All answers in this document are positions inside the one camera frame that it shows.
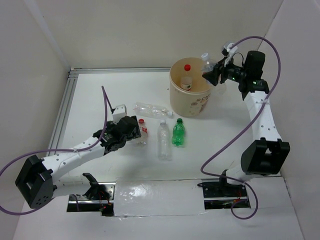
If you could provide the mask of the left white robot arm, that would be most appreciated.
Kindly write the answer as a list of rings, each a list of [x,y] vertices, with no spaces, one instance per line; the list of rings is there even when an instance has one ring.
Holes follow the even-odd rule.
[[[15,185],[31,209],[40,209],[53,198],[82,194],[86,199],[97,197],[105,190],[90,173],[78,176],[66,174],[84,163],[101,158],[123,148],[127,141],[141,137],[136,116],[124,116],[119,122],[108,121],[104,130],[99,130],[81,144],[57,151],[56,155],[38,158],[28,157],[20,170]]]

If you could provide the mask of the red cap red label bottle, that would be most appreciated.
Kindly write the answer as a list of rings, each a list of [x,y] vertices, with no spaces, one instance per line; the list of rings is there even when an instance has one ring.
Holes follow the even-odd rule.
[[[186,64],[180,77],[180,87],[183,90],[190,91],[193,85],[193,78],[190,75],[191,66]]]

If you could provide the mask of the red cola label bottle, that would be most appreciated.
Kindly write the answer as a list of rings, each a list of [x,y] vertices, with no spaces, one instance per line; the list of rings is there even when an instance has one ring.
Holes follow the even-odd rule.
[[[147,140],[148,140],[148,129],[147,129],[147,126],[145,124],[145,120],[140,118],[138,120],[138,125],[139,125],[139,130],[140,130],[141,137],[138,139],[137,143],[140,144],[140,145],[145,145],[147,143]]]

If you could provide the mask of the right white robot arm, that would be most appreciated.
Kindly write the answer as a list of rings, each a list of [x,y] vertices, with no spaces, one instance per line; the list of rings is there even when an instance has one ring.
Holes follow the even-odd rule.
[[[218,190],[223,196],[230,196],[236,185],[261,176],[277,175],[289,152],[290,144],[283,141],[276,128],[270,101],[268,83],[262,79],[265,54],[251,50],[242,66],[234,64],[233,55],[223,50],[223,59],[211,72],[202,76],[214,86],[227,80],[238,83],[252,121],[253,141],[242,153],[240,163],[226,169],[219,177]]]

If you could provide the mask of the green plastic bottle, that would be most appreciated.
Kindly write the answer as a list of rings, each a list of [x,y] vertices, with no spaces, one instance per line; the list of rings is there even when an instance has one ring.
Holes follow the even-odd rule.
[[[171,143],[176,147],[183,147],[185,145],[186,129],[183,124],[183,119],[178,118],[172,130]]]

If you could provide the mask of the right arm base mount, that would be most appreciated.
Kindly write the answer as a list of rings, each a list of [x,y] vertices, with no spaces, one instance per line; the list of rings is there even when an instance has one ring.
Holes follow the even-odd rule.
[[[217,179],[201,181],[197,184],[202,189],[205,210],[250,208],[248,193],[243,185],[230,185]]]

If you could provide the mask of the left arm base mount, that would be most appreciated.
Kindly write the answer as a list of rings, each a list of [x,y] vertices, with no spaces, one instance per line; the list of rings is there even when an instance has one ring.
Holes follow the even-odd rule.
[[[70,194],[67,213],[100,213],[104,217],[114,216],[115,182],[99,182],[95,190],[85,194]]]

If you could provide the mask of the blue label clear bottle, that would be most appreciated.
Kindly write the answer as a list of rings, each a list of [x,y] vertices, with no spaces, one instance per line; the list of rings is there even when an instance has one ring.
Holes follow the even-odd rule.
[[[201,59],[203,62],[202,68],[201,68],[201,72],[202,74],[211,72],[214,69],[215,66],[215,62],[211,59],[209,53],[203,53],[201,55]],[[216,94],[218,95],[223,95],[227,90],[227,86],[225,83],[223,84],[218,84],[217,86],[214,87],[214,91],[216,92]]]

